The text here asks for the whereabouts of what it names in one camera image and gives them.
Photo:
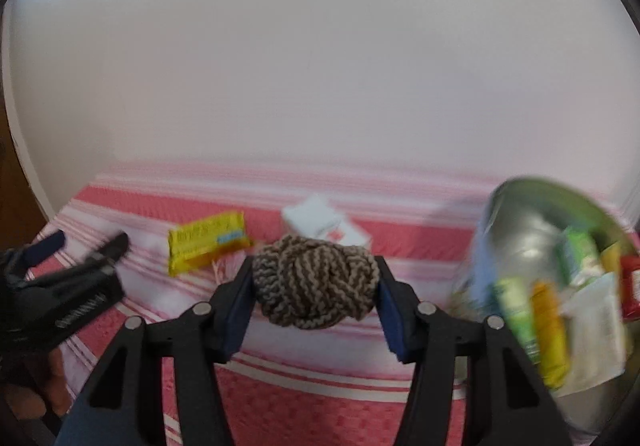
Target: brown wooden door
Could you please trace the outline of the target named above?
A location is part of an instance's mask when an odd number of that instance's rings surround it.
[[[0,251],[29,243],[45,223],[15,152],[0,82]]]

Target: ball of yarn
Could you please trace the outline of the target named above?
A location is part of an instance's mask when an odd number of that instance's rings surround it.
[[[271,323],[324,329],[374,306],[380,271],[356,245],[287,235],[254,257],[254,286]]]

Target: human hand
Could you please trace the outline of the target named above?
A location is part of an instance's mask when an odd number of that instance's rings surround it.
[[[42,392],[58,416],[65,415],[71,406],[71,396],[66,390],[65,371],[60,349],[49,353],[49,379],[44,383]],[[5,384],[0,387],[4,400],[17,419],[38,419],[47,413],[45,402],[30,388]]]

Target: screw head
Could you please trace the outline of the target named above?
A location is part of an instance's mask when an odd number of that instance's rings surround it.
[[[504,320],[499,316],[489,316],[486,319],[486,324],[489,325],[493,330],[499,331],[502,327],[504,327]]]
[[[430,301],[423,301],[418,305],[418,312],[420,314],[424,314],[425,316],[434,315],[436,314],[437,310],[438,308],[436,307],[436,305],[434,305]]]
[[[191,309],[196,316],[206,316],[211,312],[211,305],[206,301],[196,303]]]
[[[130,331],[137,329],[140,325],[142,325],[142,318],[140,316],[132,316],[124,322],[124,326]]]

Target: table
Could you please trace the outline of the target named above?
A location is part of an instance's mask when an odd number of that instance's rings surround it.
[[[282,207],[321,193],[372,235],[398,280],[420,299],[446,306],[476,220],[501,182],[439,172],[300,163],[135,162],[118,164],[82,189],[44,228],[62,229],[66,247],[35,275],[66,267],[125,231],[130,251],[118,264],[126,298],[62,345],[68,389],[76,396],[127,317],[175,318],[233,278],[244,252],[207,270],[167,276],[167,232],[230,209],[244,212],[248,234],[274,241]],[[393,443],[412,378],[386,348],[378,317],[321,331],[271,325],[256,308],[241,352],[216,365],[238,446],[350,446]],[[170,445],[180,444],[171,360],[163,407]],[[456,383],[450,446],[460,444],[464,387]]]

